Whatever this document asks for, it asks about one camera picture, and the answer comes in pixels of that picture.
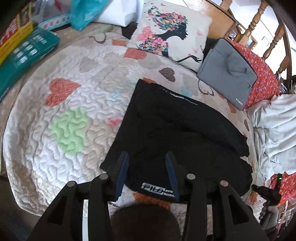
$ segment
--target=wooden bed frame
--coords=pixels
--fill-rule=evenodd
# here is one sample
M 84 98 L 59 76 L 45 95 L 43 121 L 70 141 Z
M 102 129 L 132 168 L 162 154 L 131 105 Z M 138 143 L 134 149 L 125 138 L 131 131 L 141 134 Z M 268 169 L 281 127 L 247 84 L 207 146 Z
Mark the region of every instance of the wooden bed frame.
M 219 39 L 219 38 L 228 38 L 231 30 L 233 28 L 237 29 L 237 36 L 235 37 L 235 41 L 246 46 L 249 38 L 252 38 L 251 34 L 256 25 L 259 23 L 261 15 L 264 13 L 268 4 L 265 0 L 261 0 L 261 4 L 258 8 L 258 12 L 253 17 L 248 28 L 243 27 L 233 16 L 229 7 L 233 0 L 222 0 L 220 6 L 211 2 L 210 0 L 187 0 L 186 4 L 189 8 L 201 12 L 212 18 L 212 23 L 209 28 L 209 38 Z M 278 68 L 278 73 L 282 73 L 287 69 L 287 78 L 292 76 L 292 61 L 291 61 L 291 48 L 289 44 L 289 39 L 287 35 L 287 30 L 285 24 L 283 23 L 281 17 L 275 13 L 276 18 L 279 22 L 279 26 L 275 32 L 275 37 L 271 42 L 269 48 L 265 51 L 262 56 L 262 59 L 265 61 L 271 54 L 272 50 L 275 48 L 278 41 L 283 38 L 285 44 L 286 57 L 280 64 Z M 241 33 L 239 27 L 245 30 L 244 33 Z M 253 40 L 253 43 L 248 46 L 250 49 L 254 47 L 256 42 Z

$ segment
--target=yellow box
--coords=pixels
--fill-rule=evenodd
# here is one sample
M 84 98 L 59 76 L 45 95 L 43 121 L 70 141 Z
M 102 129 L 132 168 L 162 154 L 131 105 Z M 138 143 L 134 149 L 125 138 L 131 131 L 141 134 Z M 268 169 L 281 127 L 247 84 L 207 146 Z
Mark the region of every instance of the yellow box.
M 0 64 L 33 31 L 31 3 L 14 18 L 0 39 Z

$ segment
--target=screw head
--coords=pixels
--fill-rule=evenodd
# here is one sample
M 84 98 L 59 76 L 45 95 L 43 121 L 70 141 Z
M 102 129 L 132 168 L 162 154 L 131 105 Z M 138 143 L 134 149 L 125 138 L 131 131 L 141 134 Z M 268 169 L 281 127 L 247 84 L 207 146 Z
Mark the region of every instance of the screw head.
M 73 187 L 74 185 L 75 185 L 75 182 L 74 181 L 67 182 L 67 186 L 68 187 Z
M 222 180 L 222 181 L 220 182 L 220 185 L 223 186 L 223 187 L 227 187 L 227 186 L 228 186 L 228 182 Z
M 189 180 L 193 180 L 193 179 L 195 179 L 195 175 L 192 174 L 192 173 L 189 173 L 189 174 L 187 174 L 187 178 L 188 178 Z
M 105 180 L 107 178 L 108 178 L 108 174 L 106 174 L 106 173 L 103 173 L 100 175 L 100 179 L 102 179 L 102 180 Z

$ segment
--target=quilted bedspread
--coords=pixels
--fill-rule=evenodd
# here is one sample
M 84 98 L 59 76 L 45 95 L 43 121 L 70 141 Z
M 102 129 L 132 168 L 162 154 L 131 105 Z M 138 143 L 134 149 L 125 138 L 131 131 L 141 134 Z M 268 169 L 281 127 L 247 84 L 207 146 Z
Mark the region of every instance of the quilted bedspread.
M 243 159 L 253 167 L 254 182 L 263 183 L 245 112 L 234 108 L 193 71 L 163 56 L 127 48 L 123 36 L 105 33 L 78 40 L 55 54 L 19 93 L 7 122 L 3 155 L 13 195 L 22 209 L 42 215 L 68 181 L 83 183 L 103 173 L 100 164 L 139 78 L 221 112 L 248 137 L 250 156 Z M 256 194 L 248 192 L 242 198 L 259 209 Z M 126 186 L 119 200 L 110 203 L 110 213 L 135 203 L 170 209 L 183 228 L 185 204 L 146 197 Z

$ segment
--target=red floral pillow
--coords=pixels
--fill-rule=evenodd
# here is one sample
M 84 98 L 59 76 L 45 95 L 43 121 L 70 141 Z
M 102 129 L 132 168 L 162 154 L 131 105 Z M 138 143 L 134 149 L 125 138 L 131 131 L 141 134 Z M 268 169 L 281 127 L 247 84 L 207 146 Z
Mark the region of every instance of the red floral pillow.
M 231 40 L 228 41 L 246 58 L 257 75 L 257 81 L 252 87 L 244 109 L 261 100 L 270 100 L 274 95 L 279 95 L 278 81 L 270 67 L 247 47 Z
M 276 178 L 277 174 L 271 177 L 271 189 L 274 189 L 276 186 Z M 292 175 L 288 175 L 287 173 L 283 174 L 279 193 L 281 194 L 281 201 L 278 206 L 296 197 L 296 173 Z

